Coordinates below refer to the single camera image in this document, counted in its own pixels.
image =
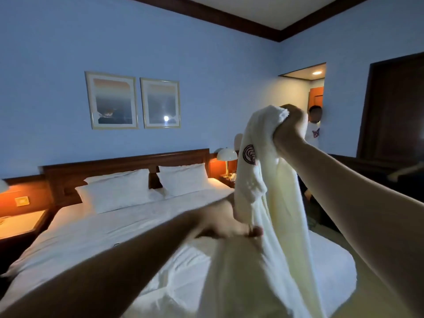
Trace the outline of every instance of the white bed sheet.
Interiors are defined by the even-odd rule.
[[[17,276],[0,301],[0,311],[84,258],[112,247],[116,242],[128,240],[185,210],[216,201],[232,192],[221,182],[209,180],[216,189],[103,214],[84,214],[81,204],[62,208],[56,215],[59,216],[56,222],[52,222],[54,225],[50,225],[8,271],[9,276]],[[355,262],[348,251],[330,240],[313,232],[310,232],[310,239],[318,288],[324,310],[330,316],[356,288]],[[215,246],[214,240],[201,238],[181,247],[123,317],[195,317]]]

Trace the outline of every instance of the wall outlet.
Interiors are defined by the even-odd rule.
[[[29,204],[28,196],[21,196],[15,198],[16,206],[24,206]]]

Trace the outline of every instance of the black hair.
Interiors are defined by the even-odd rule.
[[[314,105],[311,108],[309,108],[309,112],[313,111],[314,109],[318,109],[318,108],[322,110],[322,107],[321,106]]]

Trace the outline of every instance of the picture frame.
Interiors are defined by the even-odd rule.
[[[138,129],[136,78],[85,72],[92,129]]]
[[[140,78],[144,128],[181,128],[180,83]]]

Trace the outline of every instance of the white robe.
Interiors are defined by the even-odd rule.
[[[199,318],[325,317],[297,175],[272,140],[287,116],[286,109],[269,106],[248,122],[237,165],[236,212],[241,221],[262,226],[264,235],[220,241]]]

